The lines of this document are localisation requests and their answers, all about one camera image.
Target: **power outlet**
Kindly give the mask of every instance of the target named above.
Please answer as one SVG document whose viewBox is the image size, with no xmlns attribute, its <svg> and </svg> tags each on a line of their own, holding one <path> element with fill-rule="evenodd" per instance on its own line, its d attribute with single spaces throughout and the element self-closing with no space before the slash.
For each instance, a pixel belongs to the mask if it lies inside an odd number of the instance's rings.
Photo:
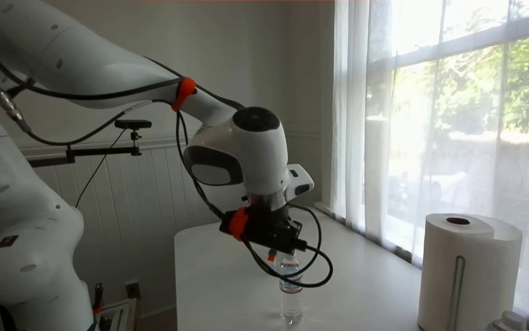
<svg viewBox="0 0 529 331">
<path fill-rule="evenodd" d="M 126 283 L 126 294 L 129 297 L 140 297 L 140 283 L 138 281 Z"/>
</svg>

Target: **paper towel roll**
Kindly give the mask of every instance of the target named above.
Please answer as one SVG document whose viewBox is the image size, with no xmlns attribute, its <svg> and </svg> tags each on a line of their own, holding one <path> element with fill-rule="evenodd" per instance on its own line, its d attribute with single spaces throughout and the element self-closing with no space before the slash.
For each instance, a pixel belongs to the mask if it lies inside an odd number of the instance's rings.
<svg viewBox="0 0 529 331">
<path fill-rule="evenodd" d="M 508 222 L 436 213 L 427 216 L 419 327 L 486 331 L 513 308 L 522 231 Z"/>
</svg>

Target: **white wall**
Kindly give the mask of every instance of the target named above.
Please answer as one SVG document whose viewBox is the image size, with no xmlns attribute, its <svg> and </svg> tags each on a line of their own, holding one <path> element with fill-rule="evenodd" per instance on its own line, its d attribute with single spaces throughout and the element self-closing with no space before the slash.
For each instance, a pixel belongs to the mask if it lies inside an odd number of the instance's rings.
<svg viewBox="0 0 529 331">
<path fill-rule="evenodd" d="M 245 104 L 269 106 L 289 128 L 293 161 L 322 183 L 322 126 L 329 112 L 329 9 L 324 1 L 166 1 L 52 0 L 100 34 L 155 56 L 195 77 L 210 90 Z M 80 136 L 114 112 L 83 110 L 67 101 L 23 95 L 32 126 L 47 137 Z M 76 253 L 80 273 L 103 281 L 107 299 L 124 296 L 124 283 L 140 279 L 144 314 L 175 305 L 173 235 L 216 220 L 193 191 L 173 147 L 171 110 L 151 106 L 133 117 L 155 121 L 140 158 L 111 156 L 85 194 L 87 233 Z M 24 150 L 39 150 L 8 119 Z M 103 145 L 118 130 L 94 139 Z M 74 202 L 100 158 L 39 172 Z M 234 205 L 239 189 L 212 194 Z"/>
</svg>

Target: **white table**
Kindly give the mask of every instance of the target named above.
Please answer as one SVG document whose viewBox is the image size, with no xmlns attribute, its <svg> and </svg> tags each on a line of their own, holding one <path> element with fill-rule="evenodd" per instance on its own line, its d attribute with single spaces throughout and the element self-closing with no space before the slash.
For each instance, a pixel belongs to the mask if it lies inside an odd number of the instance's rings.
<svg viewBox="0 0 529 331">
<path fill-rule="evenodd" d="M 304 239 L 317 244 L 306 213 Z M 322 216 L 324 250 L 335 277 L 304 290 L 304 319 L 294 331 L 416 331 L 421 270 L 375 246 L 346 226 Z M 217 224 L 175 237 L 179 331 L 282 331 L 280 281 L 267 275 L 234 237 Z M 304 281 L 326 273 L 320 259 Z"/>
</svg>

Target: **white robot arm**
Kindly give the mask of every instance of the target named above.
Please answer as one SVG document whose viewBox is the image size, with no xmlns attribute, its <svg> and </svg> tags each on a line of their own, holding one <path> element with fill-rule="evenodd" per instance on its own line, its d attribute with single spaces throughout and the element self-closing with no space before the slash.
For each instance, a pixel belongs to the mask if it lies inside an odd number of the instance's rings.
<svg viewBox="0 0 529 331">
<path fill-rule="evenodd" d="M 10 79 L 23 82 L 10 69 L 89 108 L 166 101 L 201 119 L 203 128 L 184 152 L 192 176 L 212 185 L 243 182 L 267 215 L 282 215 L 289 200 L 313 189 L 307 170 L 287 163 L 283 125 L 271 110 L 239 110 L 162 64 L 111 44 L 45 1 L 0 0 L 0 102 L 30 128 L 2 88 Z M 261 224 L 239 231 L 223 222 L 223 231 L 293 251 L 300 229 L 285 222 L 274 226 L 282 226 L 280 231 L 289 228 L 291 237 L 272 240 L 278 233 L 269 233 L 278 229 L 267 224 L 265 229 Z M 92 327 L 89 290 L 72 264 L 81 235 L 81 213 L 36 174 L 0 125 L 0 303 L 21 329 Z"/>
</svg>

